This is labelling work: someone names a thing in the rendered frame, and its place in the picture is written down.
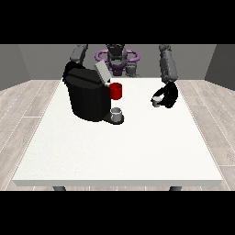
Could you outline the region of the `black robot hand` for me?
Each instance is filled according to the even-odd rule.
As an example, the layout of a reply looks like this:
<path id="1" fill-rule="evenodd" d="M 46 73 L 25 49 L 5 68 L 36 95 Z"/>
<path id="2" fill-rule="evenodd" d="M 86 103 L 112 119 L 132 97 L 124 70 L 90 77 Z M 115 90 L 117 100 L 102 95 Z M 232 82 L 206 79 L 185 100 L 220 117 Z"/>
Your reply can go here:
<path id="1" fill-rule="evenodd" d="M 177 98 L 178 89 L 174 82 L 168 82 L 164 87 L 159 89 L 153 96 L 163 95 L 162 101 L 159 103 L 160 106 L 165 106 L 166 108 L 171 108 Z"/>
<path id="2" fill-rule="evenodd" d="M 72 69 L 82 70 L 82 69 L 84 69 L 84 66 L 83 66 L 81 63 L 68 62 L 68 63 L 65 65 L 64 72 L 63 72 L 63 75 L 62 75 L 62 81 L 63 81 L 63 82 L 65 82 L 65 79 L 66 79 L 67 76 L 70 74 L 70 71 L 71 71 Z"/>

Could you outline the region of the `small grey coffee pod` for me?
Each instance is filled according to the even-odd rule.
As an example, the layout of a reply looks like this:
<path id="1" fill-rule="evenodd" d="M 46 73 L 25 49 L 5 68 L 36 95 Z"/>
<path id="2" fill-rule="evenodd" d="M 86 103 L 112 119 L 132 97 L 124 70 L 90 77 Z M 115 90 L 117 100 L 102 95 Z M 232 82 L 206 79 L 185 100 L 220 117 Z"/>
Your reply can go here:
<path id="1" fill-rule="evenodd" d="M 154 107 L 158 107 L 162 99 L 159 96 L 154 96 L 151 101 Z"/>

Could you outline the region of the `black coffee machine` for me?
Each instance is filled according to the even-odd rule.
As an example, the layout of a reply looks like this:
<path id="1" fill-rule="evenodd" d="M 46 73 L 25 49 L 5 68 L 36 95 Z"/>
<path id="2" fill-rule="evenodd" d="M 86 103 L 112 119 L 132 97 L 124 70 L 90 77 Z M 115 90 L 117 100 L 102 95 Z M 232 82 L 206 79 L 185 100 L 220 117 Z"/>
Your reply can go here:
<path id="1" fill-rule="evenodd" d="M 73 113 L 86 121 L 106 121 L 113 125 L 124 122 L 111 120 L 110 84 L 103 84 L 98 72 L 90 69 L 72 69 L 65 79 Z"/>

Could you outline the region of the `pale grey machine lid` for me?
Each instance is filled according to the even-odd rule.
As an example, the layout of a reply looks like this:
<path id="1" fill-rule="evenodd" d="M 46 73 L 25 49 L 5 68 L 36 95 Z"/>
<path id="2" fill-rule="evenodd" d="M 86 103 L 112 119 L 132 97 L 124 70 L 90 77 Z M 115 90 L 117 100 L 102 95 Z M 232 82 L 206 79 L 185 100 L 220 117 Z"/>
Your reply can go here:
<path id="1" fill-rule="evenodd" d="M 106 84 L 108 80 L 111 78 L 111 74 L 107 69 L 105 62 L 104 61 L 97 62 L 95 64 L 95 69 L 98 72 L 102 82 Z"/>

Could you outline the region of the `red pod holder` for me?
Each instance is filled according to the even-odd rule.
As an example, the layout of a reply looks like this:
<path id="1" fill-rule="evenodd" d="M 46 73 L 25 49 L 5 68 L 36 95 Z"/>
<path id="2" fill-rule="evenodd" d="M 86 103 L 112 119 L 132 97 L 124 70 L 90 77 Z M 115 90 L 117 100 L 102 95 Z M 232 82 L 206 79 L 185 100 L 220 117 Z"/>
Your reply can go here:
<path id="1" fill-rule="evenodd" d="M 112 83 L 109 86 L 110 89 L 110 98 L 113 100 L 118 100 L 122 97 L 122 84 Z"/>

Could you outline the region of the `small grey cup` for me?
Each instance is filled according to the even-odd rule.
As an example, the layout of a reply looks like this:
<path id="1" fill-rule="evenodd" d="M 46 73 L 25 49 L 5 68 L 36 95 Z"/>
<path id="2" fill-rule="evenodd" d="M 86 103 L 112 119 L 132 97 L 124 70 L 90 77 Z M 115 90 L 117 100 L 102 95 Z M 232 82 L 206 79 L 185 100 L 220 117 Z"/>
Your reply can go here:
<path id="1" fill-rule="evenodd" d="M 122 111 L 119 107 L 113 107 L 110 110 L 111 113 L 111 120 L 113 122 L 119 122 L 122 119 Z"/>

